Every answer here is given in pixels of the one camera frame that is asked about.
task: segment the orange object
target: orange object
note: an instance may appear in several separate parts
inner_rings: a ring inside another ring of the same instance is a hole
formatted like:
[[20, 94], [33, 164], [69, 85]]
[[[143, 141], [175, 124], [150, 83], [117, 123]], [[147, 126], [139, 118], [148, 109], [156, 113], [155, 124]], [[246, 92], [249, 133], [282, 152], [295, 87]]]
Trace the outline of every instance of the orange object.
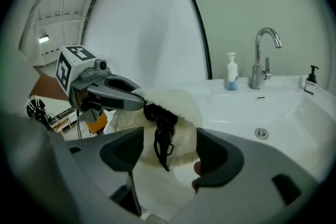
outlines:
[[100, 129], [103, 129], [107, 124], [107, 117], [103, 112], [102, 115], [97, 119], [95, 123], [85, 122], [89, 130], [92, 133], [97, 133]]

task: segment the white towel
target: white towel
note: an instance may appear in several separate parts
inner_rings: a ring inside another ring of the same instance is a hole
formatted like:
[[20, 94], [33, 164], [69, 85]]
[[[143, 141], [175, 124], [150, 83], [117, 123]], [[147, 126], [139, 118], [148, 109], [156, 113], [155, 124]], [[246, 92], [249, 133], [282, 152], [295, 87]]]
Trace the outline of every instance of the white towel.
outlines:
[[[133, 91], [147, 101], [154, 103], [178, 116], [172, 138], [174, 149], [167, 157], [167, 165], [175, 167], [198, 159], [196, 152], [196, 128], [202, 127], [202, 116], [193, 96], [178, 89], [136, 89]], [[143, 109], [137, 111], [117, 111], [112, 119], [116, 131], [134, 127], [144, 127], [144, 149], [140, 161], [152, 166], [161, 166], [154, 151], [156, 122], [146, 119]]]

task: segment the sink drain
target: sink drain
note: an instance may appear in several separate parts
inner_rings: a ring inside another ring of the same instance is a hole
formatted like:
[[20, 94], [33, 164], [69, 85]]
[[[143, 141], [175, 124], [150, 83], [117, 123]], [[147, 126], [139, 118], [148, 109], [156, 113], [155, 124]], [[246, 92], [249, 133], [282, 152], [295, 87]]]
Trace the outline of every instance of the sink drain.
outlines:
[[265, 140], [268, 137], [268, 132], [264, 128], [257, 128], [254, 133], [261, 140]]

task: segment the chrome faucet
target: chrome faucet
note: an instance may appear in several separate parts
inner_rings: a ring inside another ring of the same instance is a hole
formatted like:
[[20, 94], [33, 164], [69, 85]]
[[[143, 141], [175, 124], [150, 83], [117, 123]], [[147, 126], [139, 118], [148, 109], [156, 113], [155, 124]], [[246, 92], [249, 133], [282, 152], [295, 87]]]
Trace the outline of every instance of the chrome faucet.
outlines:
[[269, 34], [273, 38], [275, 47], [277, 49], [282, 47], [278, 34], [272, 28], [264, 27], [258, 32], [256, 37], [256, 62], [255, 65], [252, 67], [252, 78], [250, 82], [250, 87], [254, 90], [260, 89], [261, 78], [263, 80], [271, 78], [271, 72], [269, 70], [269, 58], [267, 57], [265, 59], [266, 70], [263, 71], [263, 68], [260, 65], [260, 41], [264, 34]]

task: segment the white wall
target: white wall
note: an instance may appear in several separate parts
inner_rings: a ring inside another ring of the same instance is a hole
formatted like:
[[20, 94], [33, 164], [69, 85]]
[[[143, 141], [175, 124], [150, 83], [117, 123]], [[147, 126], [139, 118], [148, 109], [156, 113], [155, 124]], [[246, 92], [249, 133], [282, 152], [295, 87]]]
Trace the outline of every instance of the white wall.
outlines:
[[[52, 63], [50, 65], [47, 65], [43, 68], [41, 68], [41, 71], [43, 71], [45, 74], [55, 77], [56, 76], [56, 62]], [[41, 99], [43, 103], [46, 105], [45, 109], [49, 114], [57, 115], [64, 110], [70, 108], [70, 104], [68, 101], [62, 101], [62, 100], [56, 100], [56, 99], [51, 99], [51, 98], [46, 98], [46, 97], [39, 97], [35, 96], [36, 99]]]
[[262, 27], [273, 28], [282, 49], [272, 39], [261, 41], [261, 59], [270, 57], [274, 75], [317, 71], [318, 84], [326, 88], [330, 74], [330, 42], [319, 0], [196, 0], [209, 44], [213, 78], [227, 76], [226, 54], [234, 51], [239, 76], [250, 77], [255, 60], [255, 38]]

